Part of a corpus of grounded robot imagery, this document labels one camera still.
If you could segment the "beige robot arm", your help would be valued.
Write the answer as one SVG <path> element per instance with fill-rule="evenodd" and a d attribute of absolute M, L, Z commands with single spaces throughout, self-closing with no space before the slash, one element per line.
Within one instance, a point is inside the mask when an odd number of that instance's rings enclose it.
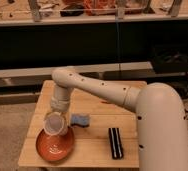
<path fill-rule="evenodd" d="M 52 72 L 51 107 L 66 112 L 77 88 L 136 114 L 140 171 L 188 171 L 188 128 L 179 94 L 164 83 L 139 89 L 80 75 L 73 67 Z"/>

